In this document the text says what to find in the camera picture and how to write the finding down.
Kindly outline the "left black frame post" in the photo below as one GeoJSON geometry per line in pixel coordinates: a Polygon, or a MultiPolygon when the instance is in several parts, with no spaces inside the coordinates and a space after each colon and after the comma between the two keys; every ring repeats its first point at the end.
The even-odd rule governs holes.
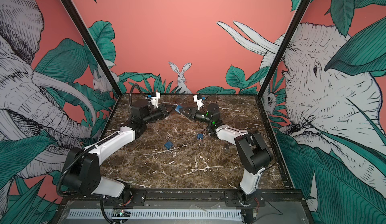
{"type": "Polygon", "coordinates": [[[81,34],[83,40],[85,41],[87,47],[91,51],[92,56],[97,61],[98,65],[102,69],[103,73],[105,74],[106,78],[108,79],[109,83],[111,84],[113,90],[117,94],[118,97],[121,97],[123,94],[114,80],[110,69],[107,67],[105,60],[97,47],[94,39],[92,38],[88,28],[86,27],[79,11],[73,4],[72,0],[60,0],[63,6],[65,7],[67,13],[71,17],[73,23],[75,24],[76,28],[78,29],[79,33],[81,34]]]}

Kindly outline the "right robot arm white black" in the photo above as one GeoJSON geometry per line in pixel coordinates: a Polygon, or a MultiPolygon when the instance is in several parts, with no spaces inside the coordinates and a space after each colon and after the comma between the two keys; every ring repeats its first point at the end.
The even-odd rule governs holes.
{"type": "Polygon", "coordinates": [[[261,134],[236,129],[223,123],[219,106],[215,103],[209,104],[206,111],[197,107],[178,107],[178,111],[190,120],[206,123],[210,136],[236,146],[244,167],[238,196],[243,205],[252,202],[256,198],[262,173],[272,160],[272,153],[261,134]]]}

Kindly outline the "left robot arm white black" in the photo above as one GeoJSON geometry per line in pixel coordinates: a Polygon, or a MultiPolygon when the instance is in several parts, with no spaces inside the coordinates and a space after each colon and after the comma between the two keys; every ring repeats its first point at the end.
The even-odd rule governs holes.
{"type": "Polygon", "coordinates": [[[153,123],[167,117],[170,112],[165,104],[154,106],[149,100],[140,99],[131,106],[129,120],[113,134],[89,145],[69,151],[64,168],[56,185],[60,197],[80,194],[119,198],[127,202],[130,194],[128,184],[103,177],[100,166],[122,147],[140,138],[153,123]]]}

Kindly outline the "black frame post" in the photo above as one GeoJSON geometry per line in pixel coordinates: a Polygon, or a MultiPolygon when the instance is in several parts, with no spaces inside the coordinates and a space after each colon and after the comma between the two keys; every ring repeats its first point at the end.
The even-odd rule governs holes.
{"type": "Polygon", "coordinates": [[[123,94],[114,80],[110,69],[107,67],[105,60],[97,47],[94,39],[92,38],[88,28],[86,27],[79,11],[73,4],[72,0],[60,0],[63,6],[65,7],[67,13],[71,17],[73,23],[75,24],[76,28],[78,29],[79,33],[81,34],[83,40],[85,41],[87,47],[91,51],[92,56],[97,61],[98,65],[102,69],[103,73],[105,74],[106,78],[108,79],[109,83],[111,84],[113,90],[117,94],[118,97],[121,97],[123,94]]]}
{"type": "Polygon", "coordinates": [[[284,35],[284,38],[283,38],[282,43],[279,47],[279,50],[275,54],[275,58],[274,58],[271,66],[269,68],[267,76],[266,76],[266,78],[263,82],[263,85],[262,85],[262,87],[257,95],[258,99],[261,99],[263,97],[263,94],[268,87],[269,81],[273,77],[275,70],[277,69],[279,63],[281,62],[282,57],[283,57],[287,47],[289,46],[289,43],[292,40],[293,35],[295,34],[295,31],[296,31],[301,19],[303,18],[303,15],[304,15],[310,2],[311,2],[311,0],[300,0],[300,3],[296,9],[296,12],[295,12],[293,18],[292,18],[292,21],[291,21],[291,23],[290,23],[290,25],[289,25],[289,27],[284,35]]]}

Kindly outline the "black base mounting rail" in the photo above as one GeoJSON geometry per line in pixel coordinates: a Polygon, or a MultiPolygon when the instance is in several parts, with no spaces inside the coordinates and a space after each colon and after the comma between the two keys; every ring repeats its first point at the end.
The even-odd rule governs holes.
{"type": "Polygon", "coordinates": [[[305,203],[305,198],[297,189],[260,189],[250,195],[242,194],[237,189],[154,189],[133,188],[128,204],[118,204],[110,197],[106,204],[114,207],[143,207],[150,201],[188,201],[224,202],[227,207],[251,208],[264,207],[266,204],[281,201],[299,201],[305,203]]]}

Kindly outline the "small green circuit board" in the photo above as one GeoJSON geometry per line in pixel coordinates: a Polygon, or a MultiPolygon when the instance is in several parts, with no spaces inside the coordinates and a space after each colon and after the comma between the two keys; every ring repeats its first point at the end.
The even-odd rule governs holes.
{"type": "Polygon", "coordinates": [[[113,211],[112,217],[114,218],[129,218],[131,216],[131,213],[126,210],[115,210],[113,211]]]}

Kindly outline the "right black frame post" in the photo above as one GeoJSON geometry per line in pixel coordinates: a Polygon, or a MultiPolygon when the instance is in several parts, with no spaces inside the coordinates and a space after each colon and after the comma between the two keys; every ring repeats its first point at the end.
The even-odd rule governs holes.
{"type": "Polygon", "coordinates": [[[266,76],[266,78],[263,82],[263,85],[262,85],[262,87],[257,95],[258,99],[261,99],[263,97],[263,94],[268,87],[269,81],[273,77],[275,70],[277,69],[279,63],[281,62],[282,57],[283,57],[287,47],[289,46],[289,43],[292,40],[293,35],[295,34],[295,31],[296,31],[301,19],[303,18],[303,15],[304,15],[310,2],[311,2],[311,0],[300,0],[300,3],[296,9],[296,12],[295,12],[293,18],[292,18],[292,21],[291,21],[291,23],[290,23],[290,25],[289,25],[289,27],[284,35],[284,38],[283,38],[282,43],[279,47],[279,50],[275,54],[275,58],[274,58],[271,66],[269,68],[267,76],[266,76]]]}

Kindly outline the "blue padlock front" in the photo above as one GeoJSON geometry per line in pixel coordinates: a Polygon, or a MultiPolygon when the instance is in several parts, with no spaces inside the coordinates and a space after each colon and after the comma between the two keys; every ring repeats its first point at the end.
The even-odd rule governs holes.
{"type": "Polygon", "coordinates": [[[183,108],[182,106],[175,104],[175,111],[178,112],[179,114],[181,113],[182,108],[183,108]]]}

